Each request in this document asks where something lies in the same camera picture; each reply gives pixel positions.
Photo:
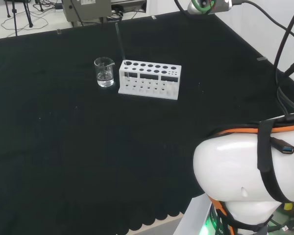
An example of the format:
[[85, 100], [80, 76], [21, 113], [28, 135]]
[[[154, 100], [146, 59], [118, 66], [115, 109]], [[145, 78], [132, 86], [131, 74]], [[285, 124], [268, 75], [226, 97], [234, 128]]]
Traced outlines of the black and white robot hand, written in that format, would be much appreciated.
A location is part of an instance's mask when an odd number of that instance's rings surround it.
[[191, 0], [188, 11], [193, 11], [195, 14], [209, 15], [214, 13], [217, 6], [216, 0]]

